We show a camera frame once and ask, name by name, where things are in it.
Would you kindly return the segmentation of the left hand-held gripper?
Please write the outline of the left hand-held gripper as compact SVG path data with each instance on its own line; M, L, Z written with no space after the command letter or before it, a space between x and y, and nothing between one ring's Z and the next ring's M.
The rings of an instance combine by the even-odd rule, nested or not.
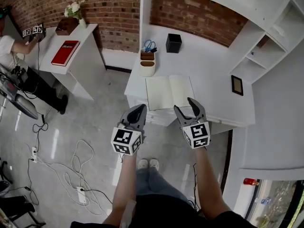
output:
M143 144L147 106L138 104L127 110L113 129L111 145L119 154L134 155Z

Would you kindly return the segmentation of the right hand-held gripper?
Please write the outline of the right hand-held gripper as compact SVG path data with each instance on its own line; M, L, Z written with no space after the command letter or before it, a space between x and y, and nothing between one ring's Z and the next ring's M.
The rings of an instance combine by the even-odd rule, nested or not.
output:
M191 117L185 116L181 109L174 105L174 112L183 127L183 136L192 149L207 147L210 144L210 127L209 122L206 122L205 108L193 98L188 97L187 100L192 107L195 120L203 123L190 125Z

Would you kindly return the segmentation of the white notebook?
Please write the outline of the white notebook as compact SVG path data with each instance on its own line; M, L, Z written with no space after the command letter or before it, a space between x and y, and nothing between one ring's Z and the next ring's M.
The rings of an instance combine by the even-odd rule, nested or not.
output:
M153 76L145 79L149 110L190 106L187 98L194 98L188 76Z

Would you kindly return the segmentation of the person's left forearm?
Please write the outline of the person's left forearm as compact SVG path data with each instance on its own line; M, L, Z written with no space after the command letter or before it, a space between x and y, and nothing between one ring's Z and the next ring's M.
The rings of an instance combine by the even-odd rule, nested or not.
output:
M126 155L123 157L122 168L114 193L112 212L104 220L103 224L119 227L127 204L131 200L135 201L136 158L137 154L134 154L133 156Z

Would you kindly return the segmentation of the person's right forearm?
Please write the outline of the person's right forearm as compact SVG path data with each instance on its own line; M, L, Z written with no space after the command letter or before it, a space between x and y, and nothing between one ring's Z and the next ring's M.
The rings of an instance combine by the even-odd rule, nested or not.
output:
M205 217L214 219L221 213L230 211L230 208L222 198L222 192L209 161L207 150L202 147L194 151L199 203Z

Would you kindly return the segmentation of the red hardcover book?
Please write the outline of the red hardcover book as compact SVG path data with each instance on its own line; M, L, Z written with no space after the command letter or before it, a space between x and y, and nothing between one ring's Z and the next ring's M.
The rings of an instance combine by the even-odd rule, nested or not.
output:
M80 45L80 41L77 40L66 40L59 48L51 61L52 65L65 67L69 62L71 56Z

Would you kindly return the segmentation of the white desk organiser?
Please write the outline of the white desk organiser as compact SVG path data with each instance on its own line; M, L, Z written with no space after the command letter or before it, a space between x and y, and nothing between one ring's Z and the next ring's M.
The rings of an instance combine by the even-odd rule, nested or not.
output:
M156 69L156 56L152 52L140 52L139 74L143 77L151 77Z

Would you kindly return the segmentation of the black square box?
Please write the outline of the black square box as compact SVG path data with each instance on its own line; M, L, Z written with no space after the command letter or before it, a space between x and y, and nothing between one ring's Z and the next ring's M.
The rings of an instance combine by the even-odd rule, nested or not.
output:
M169 33L166 41L167 53L178 54L182 45L181 36L179 34Z

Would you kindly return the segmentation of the person's black top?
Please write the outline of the person's black top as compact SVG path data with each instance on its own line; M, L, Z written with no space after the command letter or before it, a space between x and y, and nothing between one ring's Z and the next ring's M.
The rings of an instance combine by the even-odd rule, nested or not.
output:
M116 192L113 210L102 224L73 221L70 228L256 228L229 209L219 190L200 191L199 200L203 217L170 195Z

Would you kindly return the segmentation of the grey office chair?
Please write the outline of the grey office chair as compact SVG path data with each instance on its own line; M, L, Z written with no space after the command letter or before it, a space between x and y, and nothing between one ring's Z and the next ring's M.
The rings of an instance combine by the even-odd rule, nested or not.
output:
M0 64L0 94L7 98L18 110L32 119L38 119L38 112L35 106L18 91L23 84L16 75L11 74Z

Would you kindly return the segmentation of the brown wooden box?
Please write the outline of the brown wooden box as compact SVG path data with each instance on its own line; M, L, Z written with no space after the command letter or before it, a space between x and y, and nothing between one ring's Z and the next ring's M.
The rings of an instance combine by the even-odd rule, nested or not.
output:
M58 36L69 36L77 26L78 20L76 18L63 18L60 20L55 32Z

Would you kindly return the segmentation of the white flower bouquet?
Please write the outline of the white flower bouquet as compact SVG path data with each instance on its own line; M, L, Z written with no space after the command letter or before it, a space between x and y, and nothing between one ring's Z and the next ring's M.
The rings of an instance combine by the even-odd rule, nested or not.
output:
M81 12L81 5L85 2L85 0L81 1L73 1L71 4L67 5L64 11L64 16L66 18L76 18L80 20L83 18Z

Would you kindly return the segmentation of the black picture frame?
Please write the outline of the black picture frame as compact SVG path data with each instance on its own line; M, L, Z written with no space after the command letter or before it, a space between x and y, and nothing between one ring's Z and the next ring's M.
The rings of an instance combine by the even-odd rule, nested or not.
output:
M232 92L237 95L244 95L242 79L231 75Z

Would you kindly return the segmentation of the blue-handled scissors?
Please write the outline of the blue-handled scissors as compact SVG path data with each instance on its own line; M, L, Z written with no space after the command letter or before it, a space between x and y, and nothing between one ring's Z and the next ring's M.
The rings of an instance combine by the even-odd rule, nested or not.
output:
M154 48L156 48L156 43L150 39L146 40L143 44L144 46L144 51L145 52L150 52Z

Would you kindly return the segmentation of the black metal chair frame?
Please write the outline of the black metal chair frame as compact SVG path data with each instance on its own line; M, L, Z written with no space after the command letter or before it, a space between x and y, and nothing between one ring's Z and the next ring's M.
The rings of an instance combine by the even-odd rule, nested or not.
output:
M10 218L10 221L17 228L45 228L46 222L39 215L32 212L24 213Z

